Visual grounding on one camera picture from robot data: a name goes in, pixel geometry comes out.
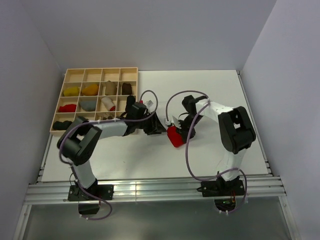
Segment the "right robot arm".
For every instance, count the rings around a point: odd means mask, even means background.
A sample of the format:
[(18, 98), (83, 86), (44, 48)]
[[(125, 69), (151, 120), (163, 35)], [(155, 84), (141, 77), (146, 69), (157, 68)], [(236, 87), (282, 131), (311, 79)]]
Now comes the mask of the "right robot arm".
[[(228, 107), (209, 100), (206, 96), (186, 96), (182, 105), (188, 113), (184, 120), (179, 120), (180, 130), (176, 132), (185, 143), (185, 161), (190, 175), (201, 182), (199, 192), (206, 196), (226, 196), (245, 194), (245, 187), (240, 180), (241, 164), (247, 149), (256, 140), (256, 132), (247, 110), (243, 106)], [(220, 140), (224, 147), (222, 165), (217, 174), (200, 179), (195, 176), (189, 164), (189, 143), (196, 134), (195, 125), (207, 117), (218, 124)]]

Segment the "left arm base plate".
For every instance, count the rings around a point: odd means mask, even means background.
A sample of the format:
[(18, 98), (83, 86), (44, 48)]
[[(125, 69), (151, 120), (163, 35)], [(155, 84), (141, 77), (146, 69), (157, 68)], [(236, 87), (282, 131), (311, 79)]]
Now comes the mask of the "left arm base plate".
[[(96, 186), (92, 186), (89, 189), (87, 189), (87, 192), (102, 200), (112, 200), (113, 193), (114, 193), (114, 186), (112, 184), (106, 184), (106, 185), (98, 184)], [(84, 193), (78, 185), (72, 185), (69, 188), (67, 200), (69, 202), (78, 202), (78, 201), (93, 201), (96, 199)]]

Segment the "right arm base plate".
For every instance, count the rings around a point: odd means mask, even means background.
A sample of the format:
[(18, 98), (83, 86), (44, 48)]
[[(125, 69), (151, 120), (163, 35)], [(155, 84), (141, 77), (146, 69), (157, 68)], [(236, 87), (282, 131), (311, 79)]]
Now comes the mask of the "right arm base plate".
[(203, 197), (227, 197), (227, 196), (243, 196), (245, 187), (243, 181), (236, 178), (231, 181), (225, 181), (218, 178), (212, 181), (202, 181), (200, 187), (196, 189)]

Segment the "brown argyle sock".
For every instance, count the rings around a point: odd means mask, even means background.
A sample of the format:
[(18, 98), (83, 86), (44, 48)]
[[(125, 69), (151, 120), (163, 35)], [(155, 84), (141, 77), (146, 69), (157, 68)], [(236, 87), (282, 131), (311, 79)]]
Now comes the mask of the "brown argyle sock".
[(97, 119), (100, 121), (112, 120), (114, 118), (115, 118), (115, 115), (110, 112), (101, 112), (101, 113), (98, 113), (98, 115), (97, 115)]

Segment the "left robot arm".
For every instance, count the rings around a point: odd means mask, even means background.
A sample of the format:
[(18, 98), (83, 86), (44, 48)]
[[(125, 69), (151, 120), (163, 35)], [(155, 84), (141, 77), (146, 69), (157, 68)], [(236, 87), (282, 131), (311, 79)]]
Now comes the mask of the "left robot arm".
[(150, 112), (142, 102), (128, 102), (125, 112), (114, 120), (89, 121), (81, 116), (71, 123), (57, 143), (58, 156), (61, 162), (71, 167), (82, 197), (86, 200), (102, 198), (102, 190), (90, 164), (98, 141), (125, 137), (137, 129), (148, 136), (166, 132), (156, 112)]

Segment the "red Santa sock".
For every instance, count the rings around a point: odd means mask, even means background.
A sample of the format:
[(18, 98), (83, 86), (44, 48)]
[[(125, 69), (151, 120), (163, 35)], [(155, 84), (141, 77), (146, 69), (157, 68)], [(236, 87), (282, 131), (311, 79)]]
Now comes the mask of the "red Santa sock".
[(181, 134), (181, 130), (176, 126), (174, 125), (170, 126), (166, 132), (167, 132), (168, 139), (170, 140), (171, 144), (175, 148), (179, 148), (186, 143), (186, 141), (184, 140)]

